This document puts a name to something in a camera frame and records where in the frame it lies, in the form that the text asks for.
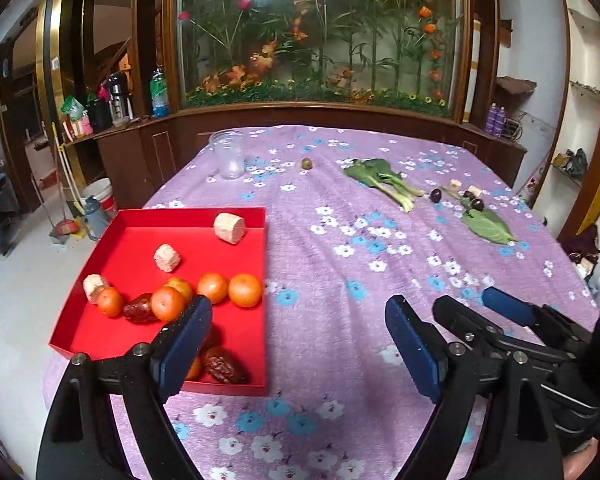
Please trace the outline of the person right hand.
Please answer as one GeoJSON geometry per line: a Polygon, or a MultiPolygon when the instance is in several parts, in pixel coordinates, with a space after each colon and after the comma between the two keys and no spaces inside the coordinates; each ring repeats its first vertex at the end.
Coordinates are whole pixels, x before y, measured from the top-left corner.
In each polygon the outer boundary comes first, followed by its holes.
{"type": "Polygon", "coordinates": [[[562,459],[565,480],[597,479],[600,477],[600,441],[591,438],[562,459]]]}

